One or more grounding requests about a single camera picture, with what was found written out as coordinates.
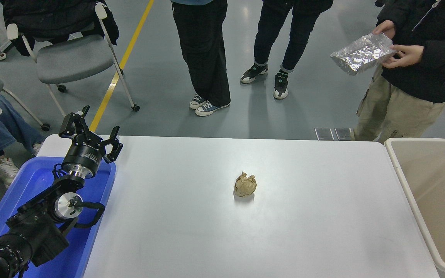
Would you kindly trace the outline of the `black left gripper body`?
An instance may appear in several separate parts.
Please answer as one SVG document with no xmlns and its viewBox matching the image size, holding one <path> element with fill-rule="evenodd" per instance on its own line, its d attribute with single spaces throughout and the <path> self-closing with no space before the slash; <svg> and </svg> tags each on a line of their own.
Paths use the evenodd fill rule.
<svg viewBox="0 0 445 278">
<path fill-rule="evenodd" d="M 63 160 L 63 169 L 66 172 L 96 174 L 104 155 L 104 146 L 90 146 L 85 141 L 72 140 Z"/>
</svg>

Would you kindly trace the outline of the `person's right hand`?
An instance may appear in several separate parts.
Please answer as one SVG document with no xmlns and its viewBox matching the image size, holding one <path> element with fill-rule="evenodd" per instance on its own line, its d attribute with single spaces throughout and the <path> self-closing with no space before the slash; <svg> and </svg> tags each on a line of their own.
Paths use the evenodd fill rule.
<svg viewBox="0 0 445 278">
<path fill-rule="evenodd" d="M 396 27 L 394 22 L 391 20 L 385 20 L 373 29 L 372 34 L 378 35 L 382 33 L 389 39 L 393 39 L 395 32 Z"/>
</svg>

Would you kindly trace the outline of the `person's left hand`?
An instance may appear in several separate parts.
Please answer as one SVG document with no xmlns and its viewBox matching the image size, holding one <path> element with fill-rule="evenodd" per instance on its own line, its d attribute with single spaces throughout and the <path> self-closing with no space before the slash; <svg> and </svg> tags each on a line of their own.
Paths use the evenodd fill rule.
<svg viewBox="0 0 445 278">
<path fill-rule="evenodd" d="M 415 65 L 421 61 L 424 52 L 424 46 L 419 45 L 392 45 L 390 49 L 396 51 L 400 58 L 390 57 L 381 63 L 383 67 L 389 69 Z"/>
</svg>

